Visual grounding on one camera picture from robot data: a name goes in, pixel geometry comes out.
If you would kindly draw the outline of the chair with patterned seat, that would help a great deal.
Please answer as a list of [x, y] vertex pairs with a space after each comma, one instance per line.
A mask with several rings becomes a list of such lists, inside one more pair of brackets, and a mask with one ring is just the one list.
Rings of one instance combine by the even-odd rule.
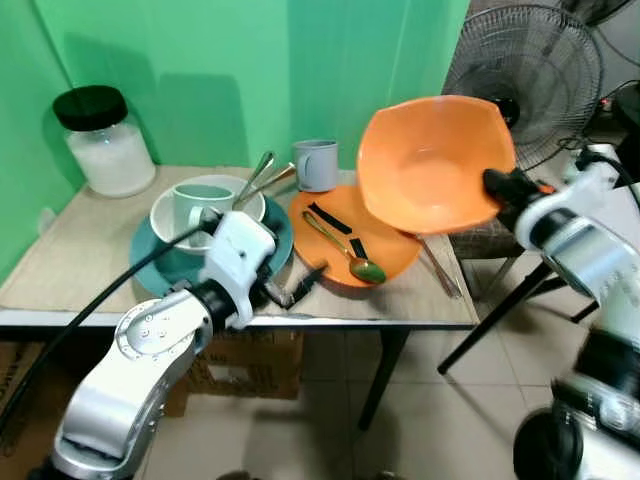
[[[466, 280], [472, 300], [483, 300], [498, 287], [509, 269], [516, 264], [518, 257], [524, 255], [525, 248], [500, 221], [493, 219], [479, 225], [479, 227], [449, 233], [454, 256], [460, 261], [463, 279]], [[466, 260], [494, 260], [503, 259], [497, 271], [490, 275], [489, 282], [475, 287], [472, 276], [467, 274]]]

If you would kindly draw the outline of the grey mug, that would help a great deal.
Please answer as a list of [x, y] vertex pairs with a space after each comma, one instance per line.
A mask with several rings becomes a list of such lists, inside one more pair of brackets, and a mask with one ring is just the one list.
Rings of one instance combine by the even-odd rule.
[[303, 140], [292, 145], [301, 192], [332, 191], [339, 184], [339, 145], [334, 140]]

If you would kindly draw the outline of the teal plate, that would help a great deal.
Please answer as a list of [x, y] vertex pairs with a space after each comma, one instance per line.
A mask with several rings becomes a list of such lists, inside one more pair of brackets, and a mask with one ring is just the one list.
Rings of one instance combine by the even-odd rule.
[[[269, 200], [266, 201], [266, 209], [268, 210], [265, 214], [265, 225], [273, 229], [276, 234], [276, 250], [268, 262], [271, 278], [274, 278], [291, 261], [294, 230], [289, 224], [287, 214], [282, 206]], [[164, 243], [164, 239], [157, 236], [154, 229], [151, 228], [150, 216], [146, 216], [134, 230], [129, 262], [141, 260], [147, 253], [163, 247]], [[195, 284], [202, 266], [204, 266], [204, 256], [186, 253], [175, 247], [173, 250], [165, 252], [163, 256], [157, 257], [150, 265], [138, 270], [134, 279], [152, 296], [163, 297], [175, 283]]]

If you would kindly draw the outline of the glass jar with black lid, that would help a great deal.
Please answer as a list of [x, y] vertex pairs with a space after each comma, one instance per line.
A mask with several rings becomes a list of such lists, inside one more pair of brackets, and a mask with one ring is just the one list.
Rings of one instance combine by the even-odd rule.
[[120, 90], [105, 84], [74, 87], [55, 97], [52, 113], [67, 131], [70, 154], [93, 192], [129, 197], [155, 179], [157, 166]]

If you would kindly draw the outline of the silver spoon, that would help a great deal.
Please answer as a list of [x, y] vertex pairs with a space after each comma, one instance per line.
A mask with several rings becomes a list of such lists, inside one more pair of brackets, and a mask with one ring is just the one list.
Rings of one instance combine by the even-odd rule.
[[238, 210], [239, 207], [241, 207], [243, 202], [247, 200], [247, 197], [251, 195], [253, 188], [255, 188], [256, 180], [261, 177], [261, 174], [264, 173], [270, 165], [273, 165], [274, 160], [275, 154], [270, 150], [266, 151], [265, 154], [260, 157], [259, 164], [257, 164], [256, 168], [253, 169], [253, 172], [248, 175], [246, 182], [244, 182], [244, 186], [241, 188], [241, 191], [239, 191], [238, 195], [234, 197], [230, 209]]
[[253, 175], [241, 195], [236, 198], [236, 205], [243, 205], [251, 197], [260, 195], [265, 189], [273, 187], [274, 184], [282, 182], [282, 180], [292, 177], [294, 174], [296, 174], [296, 165], [289, 163], [285, 168], [280, 169], [279, 172], [275, 172], [270, 177], [264, 177], [261, 173]]

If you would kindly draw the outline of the white bowl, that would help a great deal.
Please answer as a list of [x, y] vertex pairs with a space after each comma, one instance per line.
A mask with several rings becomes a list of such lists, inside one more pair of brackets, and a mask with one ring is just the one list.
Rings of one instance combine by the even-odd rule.
[[[230, 189], [238, 195], [241, 188], [244, 186], [246, 179], [234, 177], [234, 175], [224, 174], [209, 174], [209, 175], [197, 175], [197, 177], [191, 177], [182, 180], [174, 186], [165, 189], [163, 193], [154, 202], [150, 210], [150, 223], [151, 228], [163, 241], [173, 241], [179, 234], [175, 233], [172, 224], [172, 207], [173, 207], [173, 189], [178, 184], [209, 184], [209, 186], [220, 186]], [[264, 195], [255, 195], [250, 200], [244, 202], [239, 206], [242, 212], [252, 216], [256, 220], [264, 219], [266, 212], [266, 200]], [[209, 251], [209, 243], [212, 241], [212, 234], [198, 233], [196, 236], [184, 239], [183, 242], [177, 244], [177, 248], [180, 251], [186, 253], [196, 253], [196, 255], [205, 255]]]

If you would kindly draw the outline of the brown cardboard box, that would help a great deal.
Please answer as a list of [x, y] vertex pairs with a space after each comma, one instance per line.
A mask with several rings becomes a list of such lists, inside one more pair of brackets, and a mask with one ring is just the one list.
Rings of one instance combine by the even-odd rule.
[[300, 393], [303, 349], [298, 332], [216, 334], [169, 394], [164, 415], [186, 415], [192, 394], [291, 401]]

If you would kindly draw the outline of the orange square bowl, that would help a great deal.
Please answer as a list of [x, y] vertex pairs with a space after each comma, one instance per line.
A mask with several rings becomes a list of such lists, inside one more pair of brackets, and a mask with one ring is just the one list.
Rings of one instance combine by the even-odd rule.
[[415, 234], [461, 232], [497, 218], [488, 170], [516, 168], [512, 134], [494, 102], [421, 97], [376, 110], [356, 160], [358, 191], [383, 223]]

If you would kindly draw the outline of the grey standing fan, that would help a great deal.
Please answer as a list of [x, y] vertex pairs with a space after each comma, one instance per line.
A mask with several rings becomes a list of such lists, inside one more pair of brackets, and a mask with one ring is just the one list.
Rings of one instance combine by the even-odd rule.
[[531, 170], [570, 147], [596, 113], [602, 54], [588, 27], [557, 6], [516, 4], [463, 22], [443, 93], [497, 106]]

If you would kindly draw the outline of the orange plate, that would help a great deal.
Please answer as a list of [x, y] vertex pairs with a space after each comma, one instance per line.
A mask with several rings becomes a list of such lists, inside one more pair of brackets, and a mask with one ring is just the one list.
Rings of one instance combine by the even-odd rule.
[[338, 186], [332, 191], [321, 193], [298, 192], [289, 202], [287, 209], [288, 218], [294, 228], [294, 252], [310, 268], [316, 268], [321, 262], [326, 262], [328, 270], [325, 270], [324, 276], [329, 282], [352, 288], [370, 287], [369, 283], [361, 282], [349, 274], [347, 257], [302, 219], [302, 211], [308, 211], [307, 206], [311, 202], [323, 207], [329, 214], [353, 229], [352, 234], [343, 236], [319, 218], [329, 232], [348, 246], [348, 238], [360, 238], [369, 260], [385, 271], [388, 280], [396, 278], [419, 259], [419, 241], [371, 215], [357, 187]]

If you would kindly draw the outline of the pale green mug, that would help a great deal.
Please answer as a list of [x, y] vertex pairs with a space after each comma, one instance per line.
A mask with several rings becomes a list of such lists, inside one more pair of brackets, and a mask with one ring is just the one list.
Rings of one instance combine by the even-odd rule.
[[173, 189], [172, 224], [175, 233], [196, 228], [204, 210], [227, 211], [236, 193], [228, 188], [209, 184], [178, 184]]

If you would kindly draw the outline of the gold spoon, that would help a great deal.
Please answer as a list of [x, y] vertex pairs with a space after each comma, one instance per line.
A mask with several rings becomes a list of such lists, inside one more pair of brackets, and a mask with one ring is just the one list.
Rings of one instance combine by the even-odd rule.
[[349, 274], [355, 276], [356, 279], [360, 279], [361, 282], [372, 285], [380, 285], [387, 282], [387, 274], [385, 274], [385, 271], [381, 269], [380, 266], [369, 259], [358, 256], [347, 243], [340, 241], [332, 232], [329, 232], [329, 230], [321, 224], [319, 218], [312, 214], [312, 212], [302, 211], [302, 219], [347, 257]]

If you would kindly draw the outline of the black table leg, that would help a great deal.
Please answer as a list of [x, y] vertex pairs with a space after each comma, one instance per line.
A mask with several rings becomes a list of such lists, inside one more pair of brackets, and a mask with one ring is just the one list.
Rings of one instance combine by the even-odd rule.
[[371, 428], [372, 421], [378, 415], [381, 398], [387, 392], [393, 372], [396, 371], [399, 357], [401, 357], [404, 344], [410, 338], [410, 330], [403, 328], [385, 328], [380, 330], [380, 357], [378, 367], [372, 378], [370, 388], [364, 404], [362, 404], [360, 417], [357, 421], [357, 429], [367, 431]]

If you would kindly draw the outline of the black slanted metal leg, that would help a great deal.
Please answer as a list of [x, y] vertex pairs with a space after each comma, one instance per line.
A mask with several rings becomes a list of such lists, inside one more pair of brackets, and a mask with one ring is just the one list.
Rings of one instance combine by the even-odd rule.
[[480, 339], [483, 339], [485, 334], [488, 334], [489, 330], [493, 329], [494, 326], [499, 323], [499, 320], [502, 320], [509, 312], [512, 312], [517, 306], [520, 306], [521, 302], [538, 296], [538, 294], [557, 291], [557, 289], [566, 287], [566, 285], [567, 283], [564, 282], [562, 278], [559, 278], [557, 274], [553, 273], [550, 266], [544, 264], [544, 262], [540, 262], [540, 264], [536, 265], [535, 268], [521, 280], [520, 284], [516, 285], [516, 287], [454, 347], [453, 351], [445, 356], [444, 360], [436, 366], [436, 371], [438, 371], [440, 375], [447, 375], [448, 370], [451, 369], [458, 360], [461, 360], [463, 355], [470, 352], [471, 348], [475, 347], [475, 344], [479, 343]]

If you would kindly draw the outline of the long black strip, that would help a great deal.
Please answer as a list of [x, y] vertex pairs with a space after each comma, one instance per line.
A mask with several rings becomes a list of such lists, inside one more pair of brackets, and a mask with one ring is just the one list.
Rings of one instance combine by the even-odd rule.
[[321, 220], [324, 220], [329, 227], [332, 227], [338, 232], [342, 233], [343, 236], [349, 236], [349, 234], [353, 233], [353, 229], [348, 227], [348, 225], [344, 224], [343, 221], [340, 221], [338, 218], [335, 218], [332, 214], [329, 214], [328, 211], [324, 210], [323, 207], [315, 204], [315, 202], [311, 202], [310, 205], [307, 206], [307, 210], [311, 211], [312, 214], [319, 216]]

